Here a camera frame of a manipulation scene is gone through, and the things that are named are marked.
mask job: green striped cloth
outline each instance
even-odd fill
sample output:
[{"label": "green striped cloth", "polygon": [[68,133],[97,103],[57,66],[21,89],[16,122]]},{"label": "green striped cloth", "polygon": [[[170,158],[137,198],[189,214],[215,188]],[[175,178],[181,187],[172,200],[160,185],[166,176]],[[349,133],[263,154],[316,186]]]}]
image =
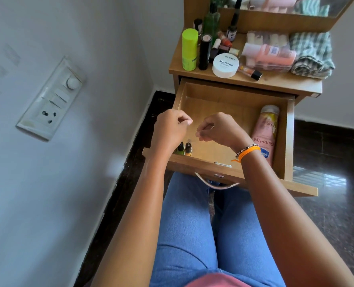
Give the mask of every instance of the green striped cloth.
[{"label": "green striped cloth", "polygon": [[[330,6],[321,6],[320,0],[301,0],[295,4],[296,14],[328,16]],[[290,35],[290,48],[297,52],[291,72],[304,77],[325,79],[335,69],[332,62],[330,33],[294,33]]]}]

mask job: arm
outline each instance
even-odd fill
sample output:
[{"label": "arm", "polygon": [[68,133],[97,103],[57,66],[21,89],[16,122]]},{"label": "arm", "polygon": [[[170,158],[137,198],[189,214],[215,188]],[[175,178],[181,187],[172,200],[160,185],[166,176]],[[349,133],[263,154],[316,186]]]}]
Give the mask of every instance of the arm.
[{"label": "arm", "polygon": [[166,164],[191,123],[191,118],[181,110],[167,110],[157,117],[151,155],[145,161],[92,287],[149,286],[160,227]]},{"label": "arm", "polygon": [[[223,113],[207,117],[196,135],[201,141],[214,140],[234,152],[253,144],[233,118]],[[267,245],[286,285],[354,286],[347,265],[283,187],[261,153],[252,151],[241,163]]]}]

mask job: orange thread bracelet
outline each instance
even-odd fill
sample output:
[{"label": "orange thread bracelet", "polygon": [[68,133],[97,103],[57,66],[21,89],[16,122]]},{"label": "orange thread bracelet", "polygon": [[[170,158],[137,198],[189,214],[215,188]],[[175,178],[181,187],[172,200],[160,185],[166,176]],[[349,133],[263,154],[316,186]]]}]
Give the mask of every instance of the orange thread bracelet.
[{"label": "orange thread bracelet", "polygon": [[247,150],[245,150],[245,151],[243,151],[239,156],[238,156],[238,160],[231,160],[231,162],[238,162],[238,163],[241,163],[241,159],[246,155],[246,154],[248,154],[248,153],[250,153],[251,151],[254,151],[254,150],[261,150],[261,148],[260,147],[258,147],[258,146],[252,146],[252,147],[250,147],[249,149],[247,149]]}]

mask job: pink shirt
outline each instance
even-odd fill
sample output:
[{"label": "pink shirt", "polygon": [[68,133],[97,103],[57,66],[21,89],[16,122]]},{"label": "pink shirt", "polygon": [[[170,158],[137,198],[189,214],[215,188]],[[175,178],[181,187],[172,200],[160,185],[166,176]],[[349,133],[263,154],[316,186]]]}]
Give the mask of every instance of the pink shirt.
[{"label": "pink shirt", "polygon": [[250,285],[226,274],[212,273],[190,282],[185,287],[250,287]]}]

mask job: blue jeans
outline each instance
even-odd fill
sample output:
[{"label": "blue jeans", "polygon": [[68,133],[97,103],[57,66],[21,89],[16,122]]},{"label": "blue jeans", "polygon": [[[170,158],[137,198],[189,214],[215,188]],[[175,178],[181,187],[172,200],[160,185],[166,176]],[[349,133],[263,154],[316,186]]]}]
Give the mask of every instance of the blue jeans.
[{"label": "blue jeans", "polygon": [[196,177],[174,173],[162,205],[150,286],[183,287],[217,272],[252,287],[285,286],[250,194],[237,187],[223,192],[216,246],[210,223],[209,188]]}]

